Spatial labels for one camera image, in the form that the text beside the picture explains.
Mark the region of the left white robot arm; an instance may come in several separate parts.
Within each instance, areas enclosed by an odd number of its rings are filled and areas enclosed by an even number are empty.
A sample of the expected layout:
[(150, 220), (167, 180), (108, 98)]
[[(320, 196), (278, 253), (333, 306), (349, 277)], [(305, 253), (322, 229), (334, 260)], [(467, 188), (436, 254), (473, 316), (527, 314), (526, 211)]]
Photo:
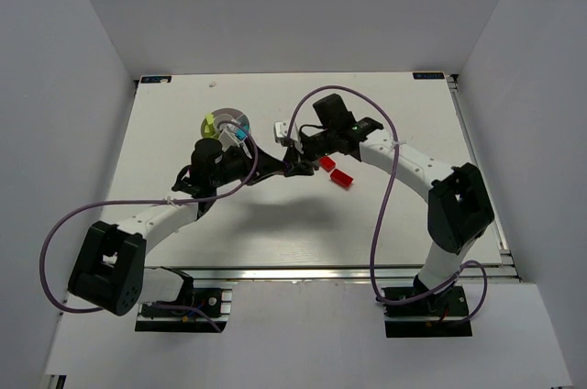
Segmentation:
[(191, 161), (178, 173), (172, 196), (153, 203), (132, 217), (93, 223), (83, 240), (68, 281), (72, 295), (123, 316), (134, 305), (153, 306), (178, 314), (198, 314), (194, 280), (168, 267), (148, 268), (147, 255), (160, 243), (203, 217), (223, 198), (219, 188), (237, 183), (250, 186), (275, 175), (310, 174), (293, 144), (280, 159), (261, 150), (251, 138), (223, 147), (217, 139), (199, 139)]

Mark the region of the red lego long brick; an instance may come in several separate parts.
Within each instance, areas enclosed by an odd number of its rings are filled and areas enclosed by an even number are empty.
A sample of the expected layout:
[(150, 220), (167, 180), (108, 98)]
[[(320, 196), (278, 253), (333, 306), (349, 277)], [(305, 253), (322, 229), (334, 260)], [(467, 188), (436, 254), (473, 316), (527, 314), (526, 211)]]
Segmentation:
[(326, 172), (333, 172), (336, 169), (336, 163), (328, 156), (320, 158), (318, 163)]

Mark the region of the red lego short brick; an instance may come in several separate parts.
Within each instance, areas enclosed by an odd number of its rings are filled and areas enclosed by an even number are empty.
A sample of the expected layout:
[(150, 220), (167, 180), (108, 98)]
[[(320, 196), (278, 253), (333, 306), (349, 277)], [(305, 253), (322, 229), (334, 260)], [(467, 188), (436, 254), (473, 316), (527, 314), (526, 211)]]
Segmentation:
[(354, 178), (351, 177), (350, 175), (342, 172), (339, 169), (334, 169), (331, 173), (330, 173), (330, 180), (335, 183), (336, 185), (344, 188), (344, 189), (349, 189), (353, 182), (354, 182)]

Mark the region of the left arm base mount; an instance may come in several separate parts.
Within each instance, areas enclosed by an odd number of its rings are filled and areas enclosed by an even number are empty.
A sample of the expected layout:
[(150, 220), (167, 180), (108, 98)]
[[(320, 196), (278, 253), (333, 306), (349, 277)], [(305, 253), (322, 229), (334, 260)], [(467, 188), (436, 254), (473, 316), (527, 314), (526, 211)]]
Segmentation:
[(234, 284), (170, 268), (145, 271), (137, 332), (221, 333), (231, 311)]

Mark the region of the light green lego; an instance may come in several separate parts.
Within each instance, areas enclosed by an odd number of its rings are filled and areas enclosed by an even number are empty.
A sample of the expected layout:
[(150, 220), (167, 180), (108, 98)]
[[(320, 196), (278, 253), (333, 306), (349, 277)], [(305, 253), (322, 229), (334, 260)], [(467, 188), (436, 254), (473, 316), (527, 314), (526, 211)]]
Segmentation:
[(213, 127), (210, 126), (204, 126), (204, 128), (202, 129), (202, 136), (204, 138), (211, 138), (215, 135), (215, 130)]
[(205, 115), (205, 120), (204, 120), (204, 124), (206, 126), (213, 126), (214, 125), (214, 116), (212, 114), (206, 114)]

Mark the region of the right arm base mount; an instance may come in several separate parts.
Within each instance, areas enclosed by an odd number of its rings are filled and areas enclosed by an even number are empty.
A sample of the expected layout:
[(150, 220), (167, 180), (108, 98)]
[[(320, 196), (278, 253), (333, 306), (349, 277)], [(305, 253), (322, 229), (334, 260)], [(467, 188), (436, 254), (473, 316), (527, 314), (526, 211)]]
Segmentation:
[(461, 286), (453, 286), (441, 297), (427, 297), (409, 305), (382, 304), (385, 335), (388, 339), (468, 338), (471, 322), (463, 321), (469, 306)]

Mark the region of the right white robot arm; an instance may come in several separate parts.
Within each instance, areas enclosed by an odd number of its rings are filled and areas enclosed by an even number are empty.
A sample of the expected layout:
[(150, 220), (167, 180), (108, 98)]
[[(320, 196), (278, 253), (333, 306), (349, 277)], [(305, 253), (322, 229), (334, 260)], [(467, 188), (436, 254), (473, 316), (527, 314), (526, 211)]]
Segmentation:
[(494, 221), (493, 207), (477, 166), (453, 166), (400, 142), (393, 127), (365, 117), (356, 119), (338, 94), (313, 105), (320, 121), (308, 136), (293, 121), (277, 122), (276, 142), (302, 161), (315, 162), (334, 153), (380, 169), (427, 205), (427, 232), (432, 239), (424, 266), (414, 279), (419, 294), (439, 295), (457, 280), (475, 241)]

